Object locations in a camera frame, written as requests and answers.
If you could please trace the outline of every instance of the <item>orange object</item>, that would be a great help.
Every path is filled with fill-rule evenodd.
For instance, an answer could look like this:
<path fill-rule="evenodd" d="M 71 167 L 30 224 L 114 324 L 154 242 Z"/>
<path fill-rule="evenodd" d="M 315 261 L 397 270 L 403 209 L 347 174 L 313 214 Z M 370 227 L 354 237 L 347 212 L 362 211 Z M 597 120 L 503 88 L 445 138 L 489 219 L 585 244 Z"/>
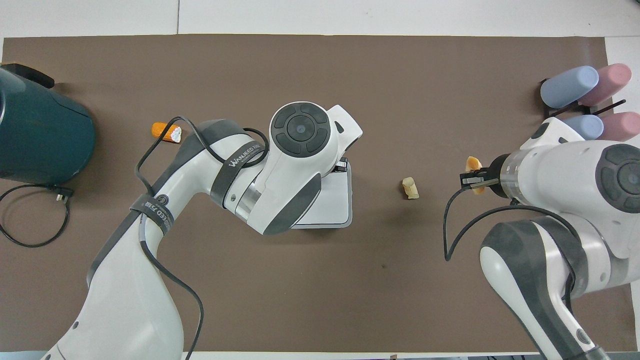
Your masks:
<path fill-rule="evenodd" d="M 473 156 L 469 156 L 467 158 L 467 164 L 465 165 L 465 172 L 470 172 L 472 170 L 479 170 L 481 167 L 482 167 L 482 164 L 480 164 L 480 160 L 478 160 L 477 158 L 474 158 Z M 480 195 L 484 192 L 484 187 L 472 189 L 472 190 L 474 194 Z"/>
<path fill-rule="evenodd" d="M 155 138 L 159 138 L 160 134 L 162 134 L 163 130 L 166 128 L 166 125 L 167 124 L 165 122 L 155 122 L 151 126 L 151 135 L 153 135 Z M 166 134 L 164 134 L 162 140 L 166 142 L 179 143 L 181 136 L 182 136 L 182 129 L 180 128 L 180 126 L 171 125 L 171 127 L 166 132 Z"/>

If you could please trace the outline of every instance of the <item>gray velcro strap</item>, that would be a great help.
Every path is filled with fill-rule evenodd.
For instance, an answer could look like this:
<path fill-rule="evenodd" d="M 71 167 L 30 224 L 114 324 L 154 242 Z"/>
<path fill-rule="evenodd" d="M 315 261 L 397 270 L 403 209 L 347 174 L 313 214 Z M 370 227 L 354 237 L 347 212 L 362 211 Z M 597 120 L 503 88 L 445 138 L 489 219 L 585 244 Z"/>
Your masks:
<path fill-rule="evenodd" d="M 162 233 L 165 235 L 169 229 L 171 229 L 171 226 L 173 226 L 174 219 L 171 211 L 153 196 L 147 194 L 140 195 L 138 200 L 136 200 L 129 209 L 145 214 L 160 227 L 160 230 L 162 230 Z"/>
<path fill-rule="evenodd" d="M 257 141 L 250 141 L 241 146 L 233 155 L 229 156 L 229 159 L 222 164 L 220 172 L 218 172 L 216 179 L 213 181 L 213 185 L 211 185 L 209 195 L 213 202 L 221 208 L 226 209 L 225 197 L 231 184 L 236 180 L 242 166 L 260 151 L 264 151 L 264 146 Z"/>

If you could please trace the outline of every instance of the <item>light blue foam roller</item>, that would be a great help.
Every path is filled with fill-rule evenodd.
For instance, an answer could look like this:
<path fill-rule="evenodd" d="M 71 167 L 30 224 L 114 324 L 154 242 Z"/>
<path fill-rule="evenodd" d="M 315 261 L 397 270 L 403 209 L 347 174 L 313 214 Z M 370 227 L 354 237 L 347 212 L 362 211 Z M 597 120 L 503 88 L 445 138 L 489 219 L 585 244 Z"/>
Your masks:
<path fill-rule="evenodd" d="M 580 115 L 564 120 L 576 133 L 585 140 L 595 140 L 602 135 L 604 123 L 596 115 Z"/>
<path fill-rule="evenodd" d="M 593 67 L 575 67 L 546 80 L 540 88 L 540 97 L 550 108 L 559 109 L 591 91 L 598 79 L 598 71 Z"/>

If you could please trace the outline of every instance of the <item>black cable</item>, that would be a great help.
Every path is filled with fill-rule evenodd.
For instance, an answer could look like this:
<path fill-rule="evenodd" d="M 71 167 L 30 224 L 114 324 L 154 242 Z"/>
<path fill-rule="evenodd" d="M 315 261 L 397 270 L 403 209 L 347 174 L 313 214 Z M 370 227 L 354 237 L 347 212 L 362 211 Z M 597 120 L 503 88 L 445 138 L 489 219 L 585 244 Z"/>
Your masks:
<path fill-rule="evenodd" d="M 2 201 L 4 199 L 4 197 L 6 197 L 7 195 L 9 195 L 10 193 L 14 192 L 15 190 L 18 189 L 22 189 L 22 188 L 45 188 L 51 191 L 70 191 L 70 193 L 73 193 L 73 191 L 71 189 L 67 189 L 67 188 L 60 188 L 58 186 L 49 186 L 49 185 L 39 185 L 39 184 L 26 184 L 26 185 L 20 185 L 20 186 L 16 186 L 15 188 L 9 189 L 7 190 L 4 194 L 2 194 L 2 196 L 0 196 L 0 201 Z M 36 244 L 27 244 L 27 243 L 23 243 L 19 240 L 17 240 L 16 238 L 14 238 L 11 234 L 9 234 L 9 232 L 7 232 L 7 230 L 4 229 L 4 227 L 2 227 L 2 225 L 0 224 L 0 232 L 2 232 L 12 243 L 16 244 L 16 245 L 20 245 L 22 247 L 43 247 L 44 245 L 50 244 L 53 240 L 57 239 L 58 237 L 60 237 L 60 235 L 62 235 L 62 232 L 64 232 L 65 228 L 67 227 L 67 223 L 69 222 L 69 214 L 70 214 L 70 210 L 69 210 L 69 203 L 68 201 L 64 202 L 65 204 L 65 219 L 64 221 L 62 221 L 62 226 L 60 226 L 60 228 L 58 229 L 58 232 L 50 239 L 43 241 L 41 243 L 36 243 Z"/>
<path fill-rule="evenodd" d="M 202 330 L 202 322 L 204 321 L 204 306 L 202 305 L 202 301 L 198 294 L 187 284 L 185 284 L 182 280 L 178 279 L 177 276 L 173 275 L 167 268 L 165 268 L 160 262 L 156 259 L 156 257 L 149 250 L 149 246 L 145 240 L 140 242 L 140 246 L 142 247 L 142 251 L 145 253 L 147 259 L 156 267 L 156 269 L 160 270 L 161 273 L 165 274 L 171 281 L 180 285 L 186 291 L 188 291 L 194 299 L 198 302 L 198 307 L 200 308 L 200 320 L 198 321 L 198 328 L 196 329 L 196 334 L 193 336 L 193 342 L 191 343 L 191 347 L 187 352 L 187 356 L 184 360 L 189 360 L 191 357 L 191 353 L 193 353 L 193 349 L 196 347 L 196 343 L 198 342 L 198 337 L 200 337 L 200 331 Z"/>
<path fill-rule="evenodd" d="M 147 179 L 140 173 L 140 168 L 142 167 L 142 164 L 144 164 L 145 160 L 147 160 L 149 155 L 151 155 L 153 150 L 155 150 L 156 147 L 158 146 L 158 144 L 162 141 L 162 139 L 165 136 L 165 134 L 167 133 L 167 131 L 169 131 L 169 128 L 171 128 L 171 125 L 173 125 L 173 123 L 175 123 L 178 120 L 182 120 L 182 121 L 186 122 L 187 124 L 189 124 L 189 126 L 191 127 L 191 130 L 193 130 L 193 134 L 196 136 L 196 138 L 200 142 L 200 145 L 202 145 L 209 152 L 209 154 L 211 154 L 211 156 L 213 156 L 220 163 L 224 163 L 225 162 L 225 159 L 223 159 L 220 155 L 218 155 L 215 151 L 213 151 L 211 146 L 207 144 L 207 142 L 204 140 L 204 137 L 202 136 L 202 133 L 200 132 L 200 130 L 198 130 L 198 128 L 194 125 L 194 123 L 191 120 L 189 120 L 189 119 L 187 119 L 186 117 L 183 117 L 183 116 L 176 116 L 176 117 L 174 117 L 173 119 L 171 119 L 167 123 L 167 125 L 162 130 L 162 133 L 160 134 L 160 136 L 158 136 L 158 139 L 155 140 L 155 142 L 149 147 L 147 152 L 145 152 L 145 154 L 142 156 L 142 158 L 140 158 L 140 161 L 138 162 L 138 164 L 136 165 L 136 167 L 134 169 L 136 177 L 138 179 L 140 179 L 140 181 L 142 181 L 142 183 L 145 185 L 145 188 L 147 188 L 147 194 L 149 194 L 150 196 L 154 196 L 155 195 L 154 194 L 154 189 L 151 186 L 151 184 L 147 181 Z M 262 155 L 260 155 L 260 157 L 258 159 L 245 163 L 242 166 L 243 168 L 252 167 L 254 165 L 257 165 L 260 161 L 262 161 L 267 156 L 267 152 L 269 150 L 269 140 L 267 139 L 266 136 L 264 136 L 263 133 L 261 133 L 260 131 L 258 131 L 256 129 L 252 129 L 250 127 L 246 127 L 246 128 L 244 128 L 244 130 L 245 131 L 251 131 L 252 133 L 256 133 L 256 134 L 260 135 L 262 140 L 264 140 L 264 151 L 262 152 Z"/>
<path fill-rule="evenodd" d="M 569 232 L 571 233 L 571 235 L 573 235 L 578 241 L 580 241 L 580 236 L 578 235 L 578 232 L 575 230 L 575 228 L 569 224 L 568 221 L 566 221 L 563 217 L 561 217 L 560 215 L 551 212 L 547 209 L 543 209 L 543 208 L 539 208 L 537 206 L 530 206 L 530 205 L 519 205 L 518 201 L 513 199 L 510 205 L 507 206 L 501 206 L 499 208 L 495 208 L 495 209 L 491 209 L 488 211 L 485 211 L 484 213 L 476 216 L 473 220 L 471 220 L 469 223 L 467 223 L 467 225 L 465 225 L 462 230 L 458 233 L 458 235 L 456 236 L 456 238 L 453 240 L 453 242 L 451 243 L 451 248 L 447 251 L 447 216 L 449 214 L 449 208 L 451 207 L 451 203 L 453 202 L 453 200 L 460 195 L 461 193 L 463 193 L 466 190 L 471 189 L 470 186 L 466 186 L 460 190 L 458 190 L 456 193 L 453 194 L 453 196 L 451 196 L 451 198 L 449 199 L 447 206 L 445 207 L 445 211 L 444 211 L 444 219 L 442 222 L 442 237 L 443 237 L 443 241 L 444 241 L 444 259 L 446 261 L 451 260 L 451 256 L 453 255 L 453 251 L 455 250 L 458 242 L 460 241 L 460 239 L 462 238 L 462 236 L 464 236 L 464 234 L 473 226 L 475 225 L 478 221 L 482 220 L 483 218 L 495 214 L 495 213 L 500 213 L 502 211 L 507 211 L 507 210 L 529 210 L 529 211 L 535 211 L 537 213 L 541 213 L 543 215 L 549 216 L 554 218 L 555 220 L 557 220 L 560 224 L 563 224 L 567 230 L 569 230 Z M 576 280 L 576 276 L 575 276 L 575 270 L 573 269 L 573 266 L 571 265 L 571 263 L 569 262 L 569 259 L 566 257 L 566 255 L 564 254 L 564 252 L 562 251 L 562 248 L 559 246 L 559 244 L 557 243 L 556 239 L 551 236 L 551 239 L 554 241 L 554 243 L 556 244 L 556 247 L 558 248 L 558 251 L 560 252 L 560 255 L 562 256 L 562 259 L 564 260 L 564 262 L 566 263 L 567 267 L 569 268 L 569 277 L 567 278 L 565 287 L 564 287 L 564 304 L 567 307 L 567 309 L 569 310 L 570 313 L 573 313 L 573 309 L 571 307 L 571 291 L 573 290 L 573 287 L 575 286 L 575 280 Z"/>

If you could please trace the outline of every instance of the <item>yellow food piece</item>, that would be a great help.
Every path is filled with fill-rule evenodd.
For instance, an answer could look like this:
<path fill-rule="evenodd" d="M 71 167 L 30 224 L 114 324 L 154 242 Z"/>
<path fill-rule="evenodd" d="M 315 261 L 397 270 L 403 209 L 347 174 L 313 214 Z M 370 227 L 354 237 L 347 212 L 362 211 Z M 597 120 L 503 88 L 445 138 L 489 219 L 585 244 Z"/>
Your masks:
<path fill-rule="evenodd" d="M 402 186 L 409 199 L 418 199 L 420 197 L 418 194 L 418 188 L 415 186 L 415 181 L 412 177 L 404 178 L 402 180 Z"/>
<path fill-rule="evenodd" d="M 166 127 L 165 122 L 155 122 L 151 126 L 151 135 L 155 138 L 159 138 L 160 134 L 162 134 L 164 128 Z M 171 125 L 169 130 L 164 134 L 162 140 L 166 142 L 175 142 L 179 143 L 182 135 L 182 129 L 178 125 Z"/>
<path fill-rule="evenodd" d="M 480 160 L 478 160 L 477 158 L 474 158 L 473 156 L 469 156 L 467 158 L 467 164 L 465 165 L 465 172 L 479 170 L 481 167 L 482 167 L 482 164 L 480 163 Z M 471 189 L 471 190 L 474 192 L 474 194 L 480 195 L 484 192 L 484 187 Z"/>

